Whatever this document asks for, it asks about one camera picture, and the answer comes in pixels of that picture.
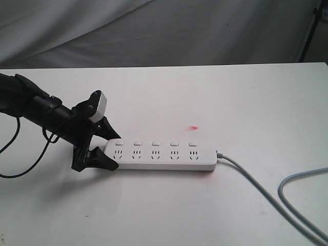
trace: power strip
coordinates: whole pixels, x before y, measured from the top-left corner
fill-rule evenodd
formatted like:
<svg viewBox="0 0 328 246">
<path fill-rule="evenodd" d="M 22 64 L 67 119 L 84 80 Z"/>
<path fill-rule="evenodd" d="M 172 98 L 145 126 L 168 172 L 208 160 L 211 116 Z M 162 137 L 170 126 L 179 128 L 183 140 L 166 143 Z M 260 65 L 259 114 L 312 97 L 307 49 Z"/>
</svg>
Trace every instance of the power strip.
<svg viewBox="0 0 328 246">
<path fill-rule="evenodd" d="M 194 141 L 111 139 L 105 154 L 121 170 L 213 171 L 216 150 Z"/>
</svg>

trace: table surface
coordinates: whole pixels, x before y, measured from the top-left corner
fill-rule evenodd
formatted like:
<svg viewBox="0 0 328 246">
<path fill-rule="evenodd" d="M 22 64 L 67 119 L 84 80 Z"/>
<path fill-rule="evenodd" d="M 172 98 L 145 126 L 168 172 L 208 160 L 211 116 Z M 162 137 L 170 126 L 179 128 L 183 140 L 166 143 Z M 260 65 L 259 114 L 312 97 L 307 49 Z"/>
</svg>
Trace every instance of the table surface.
<svg viewBox="0 0 328 246">
<path fill-rule="evenodd" d="M 122 138 L 205 142 L 240 162 L 276 198 L 286 176 L 327 166 L 323 63 L 0 72 L 28 77 L 67 107 L 100 89 Z M 4 114 L 0 122 L 3 146 L 16 124 Z M 41 128 L 22 119 L 16 142 L 0 155 L 1 173 L 25 170 L 45 143 Z M 225 163 L 209 173 L 78 173 L 71 159 L 72 146 L 60 140 L 28 175 L 0 179 L 1 246 L 311 245 Z M 326 232 L 327 187 L 328 177 L 319 175 L 285 188 Z"/>
</svg>

